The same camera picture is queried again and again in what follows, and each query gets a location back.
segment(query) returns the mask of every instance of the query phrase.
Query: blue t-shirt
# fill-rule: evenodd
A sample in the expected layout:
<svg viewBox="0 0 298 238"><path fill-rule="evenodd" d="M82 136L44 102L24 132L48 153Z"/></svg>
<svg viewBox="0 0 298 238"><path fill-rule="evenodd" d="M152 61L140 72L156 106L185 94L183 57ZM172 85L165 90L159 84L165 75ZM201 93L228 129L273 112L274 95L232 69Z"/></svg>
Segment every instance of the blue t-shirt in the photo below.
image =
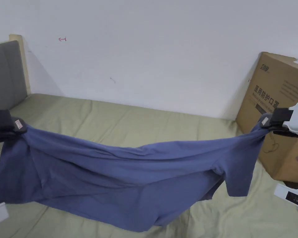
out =
<svg viewBox="0 0 298 238"><path fill-rule="evenodd" d="M166 225L225 181L247 196L267 130L212 141L112 147L34 129L5 142L0 202L36 201L122 229Z"/></svg>

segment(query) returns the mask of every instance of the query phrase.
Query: white wall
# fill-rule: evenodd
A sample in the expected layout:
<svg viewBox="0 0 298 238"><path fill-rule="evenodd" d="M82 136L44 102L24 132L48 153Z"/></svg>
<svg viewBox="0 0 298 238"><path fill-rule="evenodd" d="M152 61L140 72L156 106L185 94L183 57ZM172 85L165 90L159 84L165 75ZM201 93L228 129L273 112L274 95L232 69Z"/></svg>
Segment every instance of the white wall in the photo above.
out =
<svg viewBox="0 0 298 238"><path fill-rule="evenodd" d="M33 92L235 118L261 51L298 57L298 0L0 0L11 33Z"/></svg>

